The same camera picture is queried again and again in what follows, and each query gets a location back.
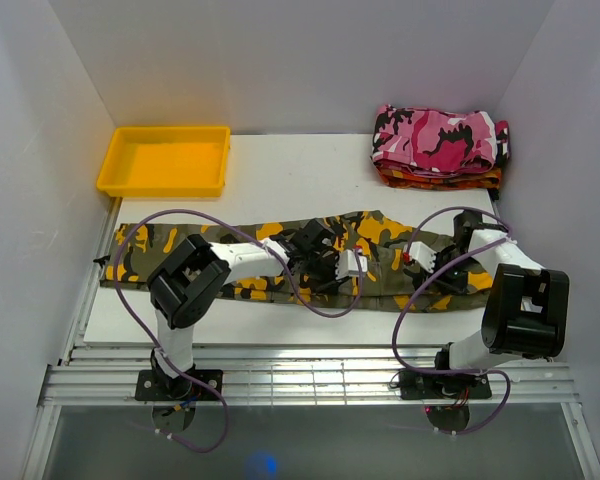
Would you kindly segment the yellow green camouflage trousers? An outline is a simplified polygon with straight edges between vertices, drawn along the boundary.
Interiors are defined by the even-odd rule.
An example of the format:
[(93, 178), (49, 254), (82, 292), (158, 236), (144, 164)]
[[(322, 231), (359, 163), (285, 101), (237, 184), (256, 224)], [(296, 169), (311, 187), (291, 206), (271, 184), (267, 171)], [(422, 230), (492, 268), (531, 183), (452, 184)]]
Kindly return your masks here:
[(492, 278), (469, 259), (423, 293), (428, 272), (409, 255), (430, 247), (452, 259), (451, 237), (390, 219), (379, 210), (240, 225), (122, 223), (97, 259), (100, 284), (146, 291), (153, 279), (182, 294), (188, 287), (219, 299), (308, 304), (319, 310), (464, 311), (485, 305)]

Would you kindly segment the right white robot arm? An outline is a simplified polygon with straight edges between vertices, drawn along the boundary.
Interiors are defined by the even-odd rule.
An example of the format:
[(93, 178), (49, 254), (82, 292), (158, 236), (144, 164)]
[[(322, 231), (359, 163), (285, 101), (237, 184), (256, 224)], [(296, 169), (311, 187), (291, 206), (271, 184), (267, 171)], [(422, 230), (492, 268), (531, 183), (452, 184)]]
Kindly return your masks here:
[(431, 377), (434, 390), (454, 397), (468, 378), (483, 376), (517, 358), (553, 358), (564, 348), (570, 279), (527, 256), (497, 217), (478, 209), (458, 208), (452, 243), (441, 251), (427, 246), (415, 232), (404, 249), (409, 263), (424, 274), (423, 290), (432, 283), (457, 289), (468, 283), (467, 263), (478, 264), (492, 280), (479, 330), (445, 346)]

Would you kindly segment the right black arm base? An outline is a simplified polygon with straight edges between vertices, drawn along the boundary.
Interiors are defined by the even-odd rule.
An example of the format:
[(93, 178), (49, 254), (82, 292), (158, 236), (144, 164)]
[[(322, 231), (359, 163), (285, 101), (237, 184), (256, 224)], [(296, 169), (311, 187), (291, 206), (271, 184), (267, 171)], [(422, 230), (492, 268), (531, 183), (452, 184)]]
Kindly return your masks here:
[(399, 370), (388, 382), (402, 400), (485, 400), (492, 397), (486, 375), (417, 373)]

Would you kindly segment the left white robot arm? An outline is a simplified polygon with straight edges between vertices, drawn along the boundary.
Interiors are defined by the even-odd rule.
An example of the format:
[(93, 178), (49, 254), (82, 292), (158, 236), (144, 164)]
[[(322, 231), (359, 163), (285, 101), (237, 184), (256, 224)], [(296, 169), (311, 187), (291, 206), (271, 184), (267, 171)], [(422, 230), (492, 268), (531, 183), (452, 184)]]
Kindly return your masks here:
[(316, 292), (336, 292), (349, 279), (344, 268), (355, 260), (337, 252), (334, 242), (335, 233), (316, 220), (295, 231), (268, 235), (259, 246), (208, 242), (200, 234), (186, 237), (147, 281), (159, 342), (151, 354), (151, 369), (161, 393), (177, 400), (191, 392), (194, 325), (224, 287), (249, 278), (277, 277), (288, 267), (293, 274), (306, 275)]

